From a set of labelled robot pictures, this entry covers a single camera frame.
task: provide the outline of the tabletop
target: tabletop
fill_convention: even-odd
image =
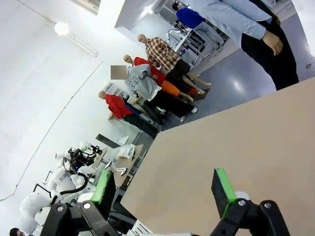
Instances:
[[[207,236],[220,220],[219,167],[254,203],[275,201],[291,235],[313,235],[314,89],[313,78],[159,133],[122,205],[154,233]]]
[[[124,180],[128,176],[128,173],[129,173],[132,165],[134,164],[134,162],[138,158],[142,148],[143,148],[143,145],[137,145],[136,146],[136,152],[135,152],[135,155],[134,155],[132,161],[129,161],[127,158],[124,158],[124,157],[118,158],[117,162],[115,163],[115,167],[116,168],[127,167],[127,172],[123,176],[121,176],[120,172],[113,171],[114,172],[114,180],[115,180],[115,186],[116,187],[118,187],[118,188],[121,187],[121,185],[123,184]]]

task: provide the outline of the ceiling light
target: ceiling light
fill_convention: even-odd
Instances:
[[[58,35],[67,35],[69,33],[69,25],[65,22],[55,24],[55,31]]]
[[[151,9],[150,7],[148,7],[147,12],[148,12],[149,14],[153,14],[153,11],[152,11],[152,9]]]

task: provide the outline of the cable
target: cable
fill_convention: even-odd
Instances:
[[[278,13],[276,13],[276,15],[278,15],[282,10],[290,10],[293,7],[293,3],[289,3],[288,5],[286,5],[285,7],[283,7]]]
[[[215,55],[212,55],[213,54],[213,52],[214,52],[214,50],[211,52],[211,55],[210,55],[210,57],[211,58],[214,58],[214,57],[216,57],[220,52],[222,52],[222,50],[223,50],[223,47],[224,46],[221,46],[217,51],[216,51],[216,54]]]
[[[47,18],[46,16],[43,16],[42,14],[40,14],[39,12],[35,11],[33,8],[27,6],[25,3],[21,2],[20,0],[16,0],[18,1],[20,4],[26,6],[28,9],[32,10],[33,12],[35,12],[36,14],[40,15],[41,17],[44,17],[47,21],[51,22],[51,23],[56,23],[56,22],[53,22],[52,20],[50,20],[49,18]]]
[[[124,214],[122,214],[122,213],[120,213],[120,212],[117,212],[117,211],[110,211],[109,212],[109,214],[111,215],[111,216],[113,216],[111,213],[116,213],[116,214],[120,214],[120,215],[123,215],[124,217],[128,217],[128,218],[130,218],[130,216],[126,216],[126,215],[124,215]]]
[[[14,192],[13,192],[11,195],[9,195],[9,196],[7,196],[7,197],[5,197],[5,198],[3,198],[3,199],[0,199],[0,202],[3,202],[3,201],[5,201],[6,199],[9,199],[10,197],[12,197],[12,196],[15,195],[16,189],[17,189],[17,187],[20,185],[20,182],[21,182],[21,180],[22,180],[22,178],[23,178],[23,176],[24,176],[24,174],[25,174],[27,168],[29,167],[31,161],[33,160],[34,156],[36,155],[36,153],[37,153],[39,147],[41,146],[41,144],[44,142],[45,138],[47,137],[49,131],[53,128],[54,124],[57,122],[58,118],[61,116],[61,114],[62,114],[63,111],[66,109],[66,107],[69,105],[69,103],[73,100],[73,98],[75,97],[75,95],[76,95],[76,94],[80,91],[80,89],[86,84],[86,82],[89,80],[89,78],[91,78],[91,76],[92,76],[92,75],[94,74],[94,72],[100,67],[100,65],[102,65],[102,63],[103,63],[103,62],[101,62],[101,63],[95,68],[95,70],[88,76],[88,78],[87,78],[87,79],[84,81],[84,83],[79,87],[79,89],[74,93],[74,95],[69,99],[69,101],[67,102],[67,104],[64,106],[64,108],[61,110],[61,112],[59,113],[59,115],[56,117],[56,119],[54,120],[54,122],[52,123],[52,125],[49,127],[49,129],[47,130],[45,136],[44,136],[43,139],[40,141],[40,143],[39,143],[38,147],[36,148],[34,154],[32,155],[31,159],[29,160],[28,164],[26,165],[26,167],[25,167],[25,169],[24,169],[24,171],[23,171],[23,173],[22,173],[22,175],[21,175],[21,177],[20,177],[18,183],[15,185]]]
[[[86,152],[83,152],[83,154],[88,155],[88,156],[92,156],[92,155],[95,155],[96,153],[88,154]]]
[[[80,192],[81,190],[83,190],[87,185],[88,185],[88,177],[83,174],[83,173],[76,173],[74,175],[79,175],[79,176],[82,176],[84,178],[84,184],[79,187],[79,188],[76,188],[76,189],[72,189],[72,190],[66,190],[66,191],[62,191],[60,192],[60,195],[63,195],[63,194],[68,194],[68,193],[77,193],[77,192]],[[57,195],[54,196],[53,200],[51,201],[51,205],[55,204],[56,200],[57,200]]]
[[[64,166],[64,159],[67,159],[68,162],[69,162],[69,170],[67,170],[67,169],[65,168],[65,166]],[[68,158],[66,158],[65,156],[63,157],[63,168],[64,168],[66,171],[68,171],[70,174],[74,175],[74,173],[71,172],[70,160],[69,160]]]

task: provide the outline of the gray sweatshirt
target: gray sweatshirt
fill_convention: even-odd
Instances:
[[[125,84],[132,92],[136,92],[146,100],[150,100],[157,89],[156,82],[151,78],[151,70],[148,64],[137,65],[127,69]]]

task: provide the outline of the plaid shirt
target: plaid shirt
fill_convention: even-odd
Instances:
[[[148,39],[146,53],[148,61],[151,62],[154,67],[161,65],[168,72],[173,69],[176,63],[181,59],[167,42],[159,37]]]

